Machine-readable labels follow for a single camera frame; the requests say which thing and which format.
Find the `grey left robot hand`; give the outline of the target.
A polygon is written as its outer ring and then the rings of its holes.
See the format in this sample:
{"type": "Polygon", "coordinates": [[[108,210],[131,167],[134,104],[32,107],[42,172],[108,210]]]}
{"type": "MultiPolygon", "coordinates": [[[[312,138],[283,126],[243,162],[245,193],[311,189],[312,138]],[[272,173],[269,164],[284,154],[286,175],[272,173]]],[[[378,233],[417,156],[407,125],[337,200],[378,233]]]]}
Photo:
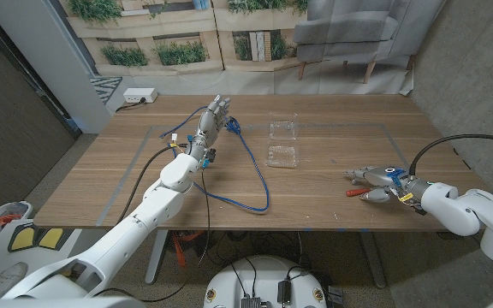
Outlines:
{"type": "Polygon", "coordinates": [[[220,95],[217,95],[208,105],[199,119],[199,125],[193,136],[192,144],[187,149],[188,155],[200,161],[215,143],[217,135],[224,125],[224,117],[228,113],[229,101],[230,98],[222,99],[220,95]]]}

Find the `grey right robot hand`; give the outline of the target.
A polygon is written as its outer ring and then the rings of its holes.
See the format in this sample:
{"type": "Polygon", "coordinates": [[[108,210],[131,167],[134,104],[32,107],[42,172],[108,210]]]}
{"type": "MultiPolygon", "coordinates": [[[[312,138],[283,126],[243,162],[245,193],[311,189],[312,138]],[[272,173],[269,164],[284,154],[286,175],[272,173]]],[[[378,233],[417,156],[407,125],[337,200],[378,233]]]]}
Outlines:
{"type": "Polygon", "coordinates": [[[403,204],[421,205],[421,197],[428,187],[419,178],[396,166],[366,166],[359,169],[348,169],[344,172],[354,185],[365,181],[371,185],[368,192],[363,192],[359,198],[364,201],[385,203],[392,196],[397,197],[403,204]]]}

